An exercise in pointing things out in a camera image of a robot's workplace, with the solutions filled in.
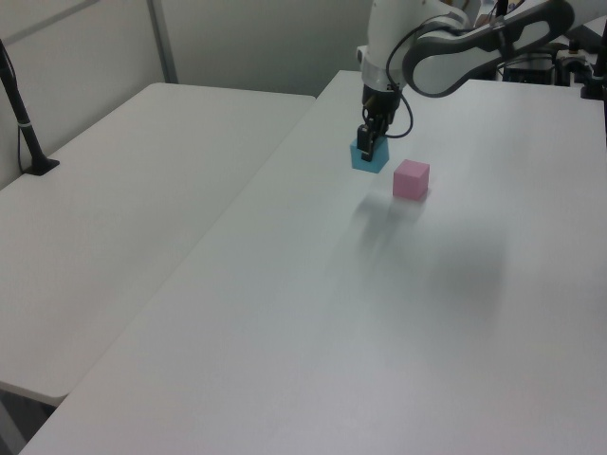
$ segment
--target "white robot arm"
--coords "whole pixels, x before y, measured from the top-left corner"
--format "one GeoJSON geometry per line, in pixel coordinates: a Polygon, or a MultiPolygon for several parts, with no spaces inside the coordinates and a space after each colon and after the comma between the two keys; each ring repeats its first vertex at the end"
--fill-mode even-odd
{"type": "Polygon", "coordinates": [[[472,29],[462,10],[439,0],[375,0],[369,44],[359,50],[366,113],[358,134],[362,158],[371,161],[376,140],[387,136],[406,84],[427,97],[447,96],[474,75],[605,14],[605,0],[525,0],[492,24],[472,29]]]}

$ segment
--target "wall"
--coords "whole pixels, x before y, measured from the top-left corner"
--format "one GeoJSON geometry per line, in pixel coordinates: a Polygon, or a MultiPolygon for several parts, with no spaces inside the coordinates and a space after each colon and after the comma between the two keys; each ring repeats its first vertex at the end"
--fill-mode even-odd
{"type": "Polygon", "coordinates": [[[359,69],[372,0],[157,0],[180,83],[317,96],[359,69]]]}
{"type": "MultiPolygon", "coordinates": [[[[100,1],[7,45],[46,155],[164,80],[151,24],[145,0],[100,1]]],[[[19,175],[16,148],[16,120],[0,90],[0,189],[19,175]]]]}

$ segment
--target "equipment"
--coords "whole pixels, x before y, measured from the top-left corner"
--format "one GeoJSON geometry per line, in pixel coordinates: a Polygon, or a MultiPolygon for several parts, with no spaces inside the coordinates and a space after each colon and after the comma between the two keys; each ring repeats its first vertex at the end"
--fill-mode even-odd
{"type": "Polygon", "coordinates": [[[412,130],[413,114],[402,96],[406,84],[426,97],[445,97],[473,76],[605,14],[605,0],[523,0],[509,14],[471,28],[469,13],[439,0],[375,0],[369,44],[359,48],[362,159],[373,159],[381,137],[404,137],[412,130]],[[401,100],[411,126],[402,135],[388,136],[401,100]]]}
{"type": "Polygon", "coordinates": [[[51,169],[59,166],[59,161],[47,158],[45,154],[42,153],[38,138],[36,137],[36,133],[34,133],[34,127],[31,126],[28,111],[26,110],[26,106],[19,93],[17,78],[10,62],[9,54],[2,44],[2,40],[0,40],[0,79],[7,91],[12,110],[17,117],[20,134],[23,133],[23,137],[29,148],[29,153],[31,154],[31,167],[27,168],[24,173],[44,175],[51,169]]]}

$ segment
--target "table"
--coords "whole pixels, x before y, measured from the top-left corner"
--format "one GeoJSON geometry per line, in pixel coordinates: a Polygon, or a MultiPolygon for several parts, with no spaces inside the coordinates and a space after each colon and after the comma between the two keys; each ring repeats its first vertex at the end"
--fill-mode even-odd
{"type": "Polygon", "coordinates": [[[313,100],[153,84],[0,191],[0,389],[59,404],[313,100]]]}
{"type": "Polygon", "coordinates": [[[409,93],[374,175],[360,90],[329,84],[24,455],[604,453],[602,104],[409,93]],[[391,196],[405,157],[421,204],[391,196]]]}

